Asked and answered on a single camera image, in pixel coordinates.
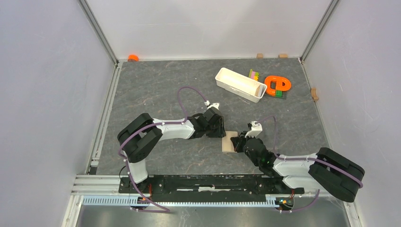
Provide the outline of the beige card holder wallet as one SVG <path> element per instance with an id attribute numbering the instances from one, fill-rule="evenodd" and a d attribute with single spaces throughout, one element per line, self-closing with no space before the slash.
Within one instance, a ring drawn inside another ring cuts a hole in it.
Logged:
<path id="1" fill-rule="evenodd" d="M 238 132 L 236 131 L 226 131 L 225 137 L 221 139 L 221 150 L 223 153 L 232 153 L 235 152 L 234 145 L 231 141 L 231 138 L 237 137 Z"/>

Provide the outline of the white plastic bin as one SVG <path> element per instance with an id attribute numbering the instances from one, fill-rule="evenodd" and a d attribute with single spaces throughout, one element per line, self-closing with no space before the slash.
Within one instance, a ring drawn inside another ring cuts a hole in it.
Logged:
<path id="1" fill-rule="evenodd" d="M 215 76 L 215 80 L 218 87 L 221 87 L 226 91 L 229 91 L 254 103 L 257 103 L 262 99 L 267 88 L 265 84 L 227 68 L 221 68 Z M 263 93 L 261 97 L 256 97 L 255 91 L 259 85 L 263 86 Z"/>

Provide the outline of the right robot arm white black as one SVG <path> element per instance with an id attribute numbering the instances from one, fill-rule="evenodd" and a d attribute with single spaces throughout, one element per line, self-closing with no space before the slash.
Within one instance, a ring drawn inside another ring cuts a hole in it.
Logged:
<path id="1" fill-rule="evenodd" d="M 363 187 L 365 170 L 330 148 L 286 156 L 268 151 L 261 139 L 244 132 L 230 142 L 235 152 L 244 153 L 263 174 L 274 178 L 273 187 L 279 193 L 298 188 L 325 190 L 339 200 L 353 202 Z"/>

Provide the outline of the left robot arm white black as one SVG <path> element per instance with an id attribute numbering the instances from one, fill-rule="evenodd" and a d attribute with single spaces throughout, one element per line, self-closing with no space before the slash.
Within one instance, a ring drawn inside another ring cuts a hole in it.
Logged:
<path id="1" fill-rule="evenodd" d="M 132 189 L 141 193 L 148 188 L 146 157 L 158 142 L 170 139 L 192 140 L 203 136 L 226 136 L 224 117 L 215 104 L 208 106 L 204 113 L 180 120 L 160 120 L 152 118 L 148 113 L 139 115 L 117 135 L 120 144 L 118 154 L 124 158 Z"/>

